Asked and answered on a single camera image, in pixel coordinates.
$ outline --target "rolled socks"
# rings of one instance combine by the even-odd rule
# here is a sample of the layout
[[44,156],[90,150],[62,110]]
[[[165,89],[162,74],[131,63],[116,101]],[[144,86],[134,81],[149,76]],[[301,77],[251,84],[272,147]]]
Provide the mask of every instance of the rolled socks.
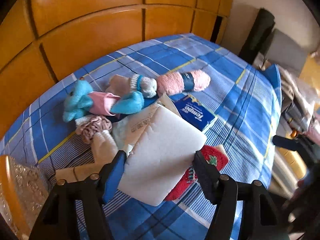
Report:
[[172,96],[183,91],[202,91],[210,84],[210,76],[202,70],[193,70],[187,73],[172,72],[157,78],[157,93],[164,92]]

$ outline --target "sock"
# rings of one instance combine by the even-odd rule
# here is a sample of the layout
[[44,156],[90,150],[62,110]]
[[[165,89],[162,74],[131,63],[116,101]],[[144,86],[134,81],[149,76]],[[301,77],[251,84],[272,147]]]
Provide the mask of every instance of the sock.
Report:
[[[204,145],[201,149],[201,153],[209,164],[215,165],[218,171],[221,171],[228,162],[229,158],[222,145],[209,146]],[[171,192],[165,197],[165,201],[175,200],[185,192],[185,190],[197,179],[195,170],[191,166],[186,170],[177,185],[171,190]]]

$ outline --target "wooden headboard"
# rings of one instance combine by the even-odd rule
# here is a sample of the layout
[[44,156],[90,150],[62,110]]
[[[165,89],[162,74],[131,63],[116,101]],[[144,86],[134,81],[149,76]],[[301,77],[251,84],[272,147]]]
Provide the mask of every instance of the wooden headboard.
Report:
[[177,33],[193,32],[219,43],[231,4],[232,0],[17,0],[0,25],[0,138],[42,93],[105,54]]

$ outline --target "pink ruffled scrunchie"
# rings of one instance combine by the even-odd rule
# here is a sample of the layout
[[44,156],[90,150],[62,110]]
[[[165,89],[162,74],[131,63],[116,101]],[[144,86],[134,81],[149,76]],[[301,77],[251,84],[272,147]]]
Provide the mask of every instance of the pink ruffled scrunchie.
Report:
[[89,122],[79,125],[76,134],[81,135],[85,144],[90,144],[93,136],[97,132],[108,130],[111,132],[112,123],[103,115],[92,117]]

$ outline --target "blue plaid bedsheet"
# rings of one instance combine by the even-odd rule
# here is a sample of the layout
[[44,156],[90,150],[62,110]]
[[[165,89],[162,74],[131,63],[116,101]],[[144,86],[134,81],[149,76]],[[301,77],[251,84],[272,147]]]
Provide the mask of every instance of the blue plaid bedsheet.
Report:
[[[92,163],[90,146],[76,135],[74,122],[62,121],[63,101],[76,79],[84,78],[95,91],[104,91],[111,76],[134,73],[156,78],[168,71],[201,69],[210,86],[192,94],[217,116],[206,132],[206,144],[223,144],[230,162],[221,171],[233,179],[269,185],[275,154],[271,138],[280,116],[280,75],[276,65],[260,72],[217,44],[191,33],[143,41],[101,57],[80,68],[34,101],[0,141],[0,153],[36,165],[55,184],[55,170]],[[183,95],[176,95],[177,100]],[[81,201],[78,224],[88,239]],[[194,183],[174,202],[157,207],[117,191],[104,206],[116,240],[204,239],[215,207]],[[232,239],[237,239],[242,203],[238,202]]]

